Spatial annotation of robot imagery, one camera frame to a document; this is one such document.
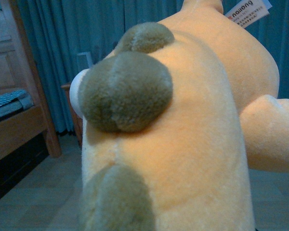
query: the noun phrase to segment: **wooden furniture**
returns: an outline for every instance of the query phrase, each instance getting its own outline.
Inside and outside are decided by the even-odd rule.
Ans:
[[[0,122],[0,160],[42,133],[51,157],[59,157],[56,135],[15,0],[0,0],[0,94],[25,89],[34,107]]]
[[[76,137],[77,137],[78,143],[81,147],[82,146],[82,119],[75,113],[74,109],[72,108],[71,101],[69,99],[70,87],[71,87],[71,83],[67,83],[67,84],[64,84],[61,86],[61,88],[64,89],[65,94],[66,94],[66,98],[67,98],[68,105],[69,105],[69,110],[71,112],[72,119],[73,119]]]

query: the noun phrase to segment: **stuffed animal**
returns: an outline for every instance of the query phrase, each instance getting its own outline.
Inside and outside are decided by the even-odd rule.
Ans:
[[[289,100],[271,55],[222,13],[185,0],[74,79],[80,230],[255,230],[248,163],[289,171]]]

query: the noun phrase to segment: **product label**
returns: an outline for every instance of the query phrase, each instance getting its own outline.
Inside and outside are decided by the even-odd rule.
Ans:
[[[243,28],[269,14],[272,5],[268,0],[242,0],[225,16]]]

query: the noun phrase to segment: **blue checkered bedding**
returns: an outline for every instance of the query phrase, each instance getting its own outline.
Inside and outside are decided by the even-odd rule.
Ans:
[[[25,90],[0,95],[0,118],[33,106],[31,96]]]

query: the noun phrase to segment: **curtain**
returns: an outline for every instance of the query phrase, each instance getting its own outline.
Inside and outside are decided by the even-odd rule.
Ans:
[[[239,1],[224,0],[224,12]],[[289,98],[289,0],[270,0],[270,15],[247,27],[273,55],[281,81],[279,97]],[[55,128],[72,131],[61,85],[109,54],[135,24],[157,22],[181,9],[183,0],[17,0]]]

